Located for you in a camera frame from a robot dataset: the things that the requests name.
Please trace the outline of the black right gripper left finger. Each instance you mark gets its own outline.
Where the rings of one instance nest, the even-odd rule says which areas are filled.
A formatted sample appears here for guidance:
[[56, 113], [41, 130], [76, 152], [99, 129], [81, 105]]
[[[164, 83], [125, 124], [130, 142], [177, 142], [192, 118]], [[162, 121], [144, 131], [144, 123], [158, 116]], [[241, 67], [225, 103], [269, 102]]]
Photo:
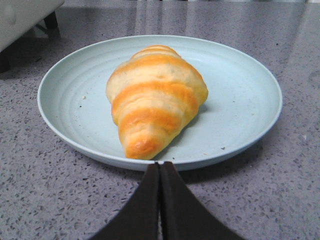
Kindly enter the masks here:
[[148, 165], [141, 183], [120, 212], [92, 240], [156, 240], [159, 219], [159, 166]]

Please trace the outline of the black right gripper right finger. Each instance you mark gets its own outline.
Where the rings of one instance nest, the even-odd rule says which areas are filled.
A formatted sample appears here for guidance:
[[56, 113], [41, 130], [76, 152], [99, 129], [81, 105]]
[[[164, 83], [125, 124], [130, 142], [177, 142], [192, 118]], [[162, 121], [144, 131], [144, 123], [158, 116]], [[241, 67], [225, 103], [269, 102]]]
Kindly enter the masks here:
[[160, 215], [164, 240], [241, 240], [200, 203], [172, 162], [160, 165]]

